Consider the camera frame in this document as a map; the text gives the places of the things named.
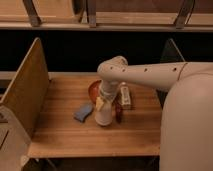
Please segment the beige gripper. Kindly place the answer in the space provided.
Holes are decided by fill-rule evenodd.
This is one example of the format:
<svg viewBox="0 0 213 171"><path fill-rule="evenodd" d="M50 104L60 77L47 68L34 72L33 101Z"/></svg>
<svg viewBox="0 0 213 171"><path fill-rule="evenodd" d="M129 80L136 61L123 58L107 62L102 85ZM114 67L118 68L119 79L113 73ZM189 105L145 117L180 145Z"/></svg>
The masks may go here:
<svg viewBox="0 0 213 171"><path fill-rule="evenodd" d="M96 109L100 111L104 105L104 100L113 101L118 92L118 82L110 82L102 80L99 86L99 94L101 97L96 99Z"/></svg>

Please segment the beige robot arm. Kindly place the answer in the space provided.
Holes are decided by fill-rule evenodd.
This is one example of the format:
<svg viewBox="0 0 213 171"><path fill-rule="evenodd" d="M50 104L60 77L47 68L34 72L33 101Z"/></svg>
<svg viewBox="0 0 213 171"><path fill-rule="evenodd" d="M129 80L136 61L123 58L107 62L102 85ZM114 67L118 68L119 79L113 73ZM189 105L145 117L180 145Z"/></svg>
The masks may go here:
<svg viewBox="0 0 213 171"><path fill-rule="evenodd" d="M99 64L99 92L111 100L121 82L167 93L160 127L159 171L213 171L213 62Z"/></svg>

